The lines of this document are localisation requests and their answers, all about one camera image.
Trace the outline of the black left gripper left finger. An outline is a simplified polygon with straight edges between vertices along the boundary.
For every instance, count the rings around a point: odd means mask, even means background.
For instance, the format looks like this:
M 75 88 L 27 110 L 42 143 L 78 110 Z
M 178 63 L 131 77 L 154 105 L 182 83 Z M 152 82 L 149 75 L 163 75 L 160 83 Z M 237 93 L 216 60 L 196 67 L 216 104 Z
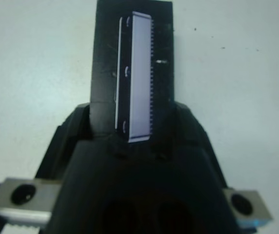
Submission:
M 78 105 L 59 125 L 41 161 L 36 178 L 62 178 L 80 140 L 92 139 L 90 106 Z

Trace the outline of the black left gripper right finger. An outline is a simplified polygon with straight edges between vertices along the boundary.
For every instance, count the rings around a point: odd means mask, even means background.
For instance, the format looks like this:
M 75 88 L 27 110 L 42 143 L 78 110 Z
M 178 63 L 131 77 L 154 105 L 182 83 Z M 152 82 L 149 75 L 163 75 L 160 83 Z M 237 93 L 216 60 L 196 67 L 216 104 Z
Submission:
M 175 106 L 175 126 L 177 141 L 203 149 L 208 156 L 208 161 L 213 168 L 216 178 L 218 179 L 221 186 L 223 188 L 226 188 L 227 182 L 225 180 L 207 132 L 185 104 L 176 102 Z

